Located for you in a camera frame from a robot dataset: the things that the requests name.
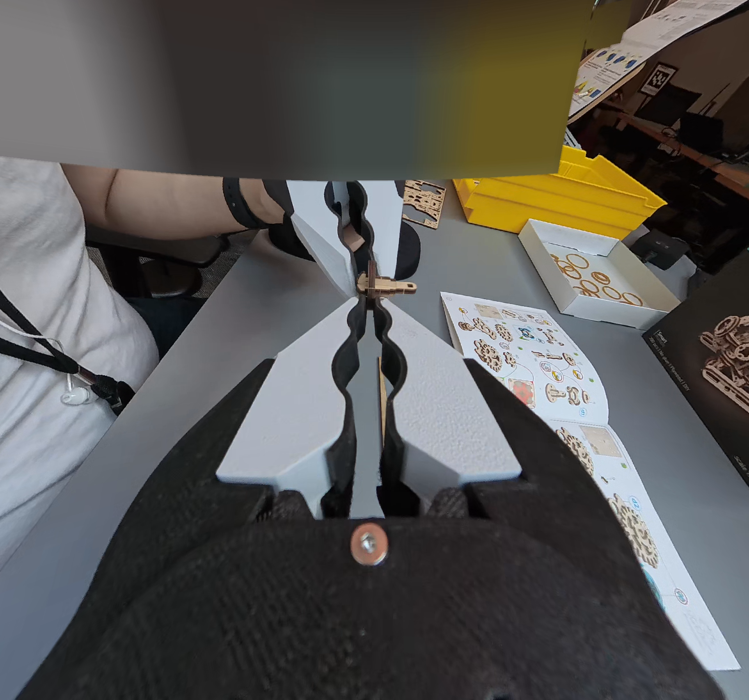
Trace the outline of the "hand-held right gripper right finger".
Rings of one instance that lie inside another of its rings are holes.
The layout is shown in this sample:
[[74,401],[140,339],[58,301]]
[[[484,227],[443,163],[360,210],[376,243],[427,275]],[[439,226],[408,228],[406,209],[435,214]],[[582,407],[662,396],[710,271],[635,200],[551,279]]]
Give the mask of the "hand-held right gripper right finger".
[[517,478],[520,463],[461,354],[391,302],[373,317],[389,390],[384,515],[415,517],[442,489]]

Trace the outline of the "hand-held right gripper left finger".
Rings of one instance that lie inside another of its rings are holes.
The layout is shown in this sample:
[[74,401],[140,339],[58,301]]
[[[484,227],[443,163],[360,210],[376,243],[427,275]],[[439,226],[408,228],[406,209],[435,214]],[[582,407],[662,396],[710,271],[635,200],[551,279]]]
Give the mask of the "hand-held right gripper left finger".
[[349,515],[357,435],[346,387],[366,319],[365,298],[351,298],[277,355],[219,480],[296,490],[318,519]]

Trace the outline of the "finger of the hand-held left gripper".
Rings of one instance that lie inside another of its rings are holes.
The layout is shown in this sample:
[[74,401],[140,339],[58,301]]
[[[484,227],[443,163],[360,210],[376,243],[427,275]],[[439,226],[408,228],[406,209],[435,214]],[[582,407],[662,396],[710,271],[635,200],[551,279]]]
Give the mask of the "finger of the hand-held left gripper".
[[322,268],[329,280],[346,298],[356,295],[357,266],[353,253],[362,246],[362,236],[351,224],[347,183],[331,183],[332,200],[340,211],[325,200],[325,181],[287,181],[294,211],[291,222],[298,238]]
[[397,279],[403,199],[394,180],[348,181],[352,222],[360,223],[365,262],[374,260],[378,275]]

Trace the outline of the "small wooden puzzle part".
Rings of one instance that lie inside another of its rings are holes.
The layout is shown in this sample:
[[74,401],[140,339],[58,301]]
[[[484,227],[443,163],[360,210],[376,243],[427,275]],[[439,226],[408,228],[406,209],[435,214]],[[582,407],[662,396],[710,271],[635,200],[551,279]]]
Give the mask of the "small wooden puzzle part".
[[391,298],[394,295],[414,294],[417,292],[417,284],[407,281],[398,281],[391,277],[380,276],[378,266],[374,259],[370,259],[365,272],[362,272],[356,280],[357,292],[366,297],[370,303],[382,298]]

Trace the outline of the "person's left forearm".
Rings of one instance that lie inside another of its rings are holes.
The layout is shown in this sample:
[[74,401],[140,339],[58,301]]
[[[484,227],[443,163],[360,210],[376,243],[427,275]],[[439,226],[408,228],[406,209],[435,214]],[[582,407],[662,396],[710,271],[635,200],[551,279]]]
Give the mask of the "person's left forearm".
[[222,179],[63,163],[87,224],[115,233],[187,240],[244,229],[227,206]]

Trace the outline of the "grey desk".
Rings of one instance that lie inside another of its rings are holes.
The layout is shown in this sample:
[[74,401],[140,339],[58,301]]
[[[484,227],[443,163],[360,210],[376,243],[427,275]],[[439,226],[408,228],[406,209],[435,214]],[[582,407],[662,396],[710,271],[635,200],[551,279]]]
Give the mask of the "grey desk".
[[[747,485],[641,332],[560,315],[517,236],[468,224],[453,190],[419,230],[418,290],[398,306],[449,342],[440,292],[534,307],[582,347],[670,539],[742,670],[747,698]],[[69,624],[131,501],[175,443],[261,360],[342,303],[316,264],[257,236],[2,568],[1,695],[15,698]]]

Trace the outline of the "black desk chair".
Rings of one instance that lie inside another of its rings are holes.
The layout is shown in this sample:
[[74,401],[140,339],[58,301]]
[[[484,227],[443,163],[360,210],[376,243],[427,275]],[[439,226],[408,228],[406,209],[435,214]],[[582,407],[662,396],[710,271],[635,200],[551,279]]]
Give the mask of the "black desk chair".
[[196,293],[201,269],[229,248],[227,235],[154,240],[86,225],[86,243],[99,250],[112,287],[125,298],[176,298]]

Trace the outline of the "wooden puzzle sheet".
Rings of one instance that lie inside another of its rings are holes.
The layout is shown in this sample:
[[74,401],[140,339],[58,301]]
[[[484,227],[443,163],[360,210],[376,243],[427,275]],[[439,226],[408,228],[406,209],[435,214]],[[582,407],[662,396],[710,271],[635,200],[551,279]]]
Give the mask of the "wooden puzzle sheet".
[[437,229],[444,206],[446,189],[430,181],[407,180],[403,193],[401,218]]

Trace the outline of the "black wrist band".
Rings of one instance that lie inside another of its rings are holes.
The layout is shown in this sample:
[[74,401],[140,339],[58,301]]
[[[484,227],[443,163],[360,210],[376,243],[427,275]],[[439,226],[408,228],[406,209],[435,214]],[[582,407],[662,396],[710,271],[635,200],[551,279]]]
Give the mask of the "black wrist band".
[[234,219],[244,229],[267,229],[269,224],[258,218],[249,208],[238,178],[222,178],[222,192]]

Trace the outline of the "illustrated instruction booklet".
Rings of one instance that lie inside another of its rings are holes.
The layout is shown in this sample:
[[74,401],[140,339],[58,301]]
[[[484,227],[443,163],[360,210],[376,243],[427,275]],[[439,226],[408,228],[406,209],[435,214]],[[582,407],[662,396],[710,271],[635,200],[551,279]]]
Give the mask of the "illustrated instruction booklet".
[[599,487],[645,580],[709,671],[740,665],[698,593],[620,439],[593,364],[546,312],[440,293],[455,349],[481,361],[568,446]]

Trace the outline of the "person's dark trousers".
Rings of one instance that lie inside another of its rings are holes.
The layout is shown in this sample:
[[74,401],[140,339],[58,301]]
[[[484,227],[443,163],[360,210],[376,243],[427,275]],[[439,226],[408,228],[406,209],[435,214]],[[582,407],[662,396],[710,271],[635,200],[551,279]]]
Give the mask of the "person's dark trousers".
[[159,353],[159,359],[171,349],[206,300],[192,296],[171,298],[128,297],[126,302],[144,319]]

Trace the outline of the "yellow plastic bin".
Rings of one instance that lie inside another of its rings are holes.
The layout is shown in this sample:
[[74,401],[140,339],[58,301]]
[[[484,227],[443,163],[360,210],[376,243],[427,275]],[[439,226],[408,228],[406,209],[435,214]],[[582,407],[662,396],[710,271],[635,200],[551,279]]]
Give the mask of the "yellow plastic bin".
[[556,173],[453,184],[469,223],[515,234],[532,219],[623,240],[666,204],[602,155],[569,146]]

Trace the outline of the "white cardboard box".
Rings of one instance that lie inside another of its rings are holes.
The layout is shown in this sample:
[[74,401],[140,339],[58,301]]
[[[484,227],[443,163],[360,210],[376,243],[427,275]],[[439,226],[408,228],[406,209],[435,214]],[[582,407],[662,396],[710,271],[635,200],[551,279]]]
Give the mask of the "white cardboard box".
[[[680,303],[619,240],[532,219],[518,237],[561,313],[646,330]],[[563,258],[570,253],[585,256],[594,270],[611,277],[612,285],[619,291],[639,295],[644,307],[578,293],[550,257],[556,254]]]

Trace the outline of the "small black device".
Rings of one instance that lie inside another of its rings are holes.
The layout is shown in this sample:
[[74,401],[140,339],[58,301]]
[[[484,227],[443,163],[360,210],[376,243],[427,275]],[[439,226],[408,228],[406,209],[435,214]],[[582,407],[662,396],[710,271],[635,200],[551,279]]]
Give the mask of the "small black device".
[[690,250],[687,242],[674,238],[658,229],[651,229],[639,237],[630,251],[642,263],[650,263],[660,270],[668,270]]

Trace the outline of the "printed paper sheet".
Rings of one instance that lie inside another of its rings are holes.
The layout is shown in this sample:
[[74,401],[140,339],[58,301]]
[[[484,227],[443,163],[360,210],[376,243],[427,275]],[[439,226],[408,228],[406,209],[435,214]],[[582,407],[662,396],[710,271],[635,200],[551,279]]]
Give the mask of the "printed paper sheet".
[[621,42],[592,52],[578,69],[567,124],[622,87],[662,49],[747,1],[678,0],[628,28]]

